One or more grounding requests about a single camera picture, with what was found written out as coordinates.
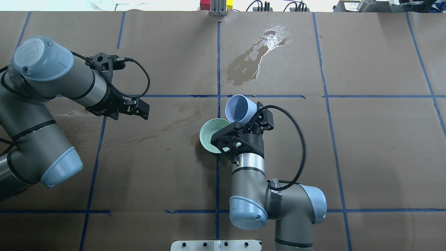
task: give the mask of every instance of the red object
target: red object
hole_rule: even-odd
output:
[[[200,10],[211,10],[211,0],[200,0]]]

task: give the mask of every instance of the light blue plastic cap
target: light blue plastic cap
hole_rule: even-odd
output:
[[[266,225],[268,214],[253,200],[242,196],[229,198],[229,218],[234,226],[245,230],[257,230]]]
[[[317,187],[304,186],[299,184],[307,193],[314,212],[314,224],[321,223],[325,219],[325,213],[327,212],[327,201],[325,195]]]
[[[40,182],[51,188],[64,182],[82,169],[82,161],[74,146],[68,148],[56,161],[45,171]]]
[[[12,63],[23,76],[43,82],[58,79],[69,72],[74,57],[51,38],[35,36],[17,47]]]

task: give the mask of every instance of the white label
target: white label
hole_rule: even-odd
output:
[[[356,11],[358,12],[358,4],[359,3],[344,3],[345,9],[348,11]]]

